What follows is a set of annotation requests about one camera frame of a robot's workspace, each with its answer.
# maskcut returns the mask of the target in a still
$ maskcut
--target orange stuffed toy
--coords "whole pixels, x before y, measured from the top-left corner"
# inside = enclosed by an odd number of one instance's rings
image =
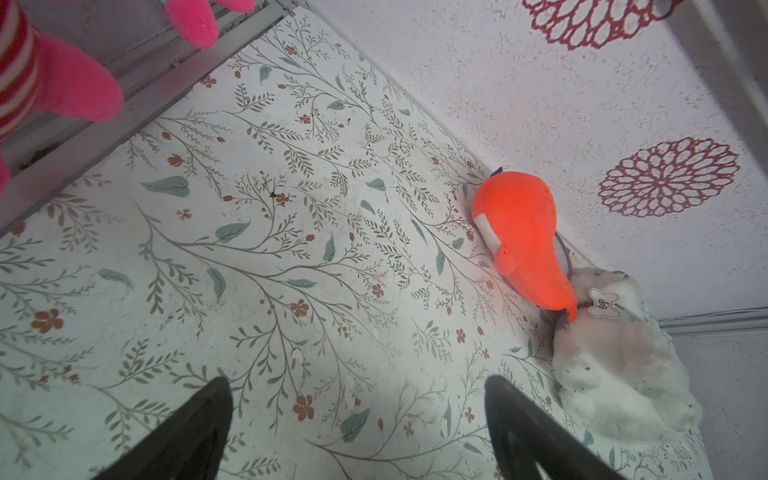
[[[576,294],[554,252],[558,215],[552,192],[538,177],[494,174],[472,200],[472,219],[494,254],[499,273],[526,299],[576,317]]]

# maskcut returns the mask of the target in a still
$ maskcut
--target red and white stripes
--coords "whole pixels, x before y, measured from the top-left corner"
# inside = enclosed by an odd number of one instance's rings
[[[0,140],[35,106],[39,91],[37,32],[16,0],[0,0]]]

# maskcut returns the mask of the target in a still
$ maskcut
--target pink plush toy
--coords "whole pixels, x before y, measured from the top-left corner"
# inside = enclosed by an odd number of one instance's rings
[[[210,3],[217,3],[233,12],[248,13],[256,7],[256,0],[157,0],[170,24],[181,37],[196,48],[211,48],[219,38]]]
[[[122,105],[120,85],[106,68],[39,32],[16,0],[0,0],[0,141],[35,110],[106,121]],[[0,191],[9,179],[0,158]]]

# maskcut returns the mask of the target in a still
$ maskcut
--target leaf pattern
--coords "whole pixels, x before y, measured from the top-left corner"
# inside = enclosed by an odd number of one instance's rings
[[[223,376],[219,478],[491,478],[500,373],[622,474],[709,480],[699,432],[672,461],[562,412],[466,216],[488,171],[297,11],[0,239],[0,476],[90,478]]]

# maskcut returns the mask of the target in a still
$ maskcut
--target bone-shaped tag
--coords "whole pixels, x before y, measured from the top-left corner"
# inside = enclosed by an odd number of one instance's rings
[[[589,307],[589,313],[592,316],[606,316],[608,318],[618,318],[621,312],[616,310],[615,303],[619,300],[616,293],[602,293],[593,288],[589,290],[589,296],[594,300],[594,306]]]

